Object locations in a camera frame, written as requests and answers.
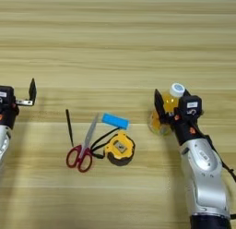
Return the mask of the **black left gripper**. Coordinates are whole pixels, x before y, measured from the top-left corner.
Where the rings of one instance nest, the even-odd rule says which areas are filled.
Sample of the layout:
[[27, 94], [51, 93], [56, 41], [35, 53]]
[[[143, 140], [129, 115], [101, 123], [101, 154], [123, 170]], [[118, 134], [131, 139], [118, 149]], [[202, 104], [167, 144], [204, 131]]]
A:
[[36, 101], [37, 88], [35, 79], [29, 85], [29, 98], [27, 100], [16, 100], [16, 104], [0, 105], [0, 125], [13, 128], [16, 117], [19, 114], [19, 106], [33, 106]]

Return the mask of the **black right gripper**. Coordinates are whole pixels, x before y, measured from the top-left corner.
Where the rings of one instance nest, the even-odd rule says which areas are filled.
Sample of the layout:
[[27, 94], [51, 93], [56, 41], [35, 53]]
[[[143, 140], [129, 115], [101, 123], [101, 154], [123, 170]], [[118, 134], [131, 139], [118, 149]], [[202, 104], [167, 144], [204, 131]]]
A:
[[[191, 96], [191, 94], [188, 90], [185, 90], [183, 96]], [[180, 145], [188, 140], [201, 139], [205, 136], [198, 127], [198, 115], [175, 114], [172, 116], [174, 98], [168, 91], [160, 93], [155, 90], [154, 104], [160, 122], [169, 122]]]

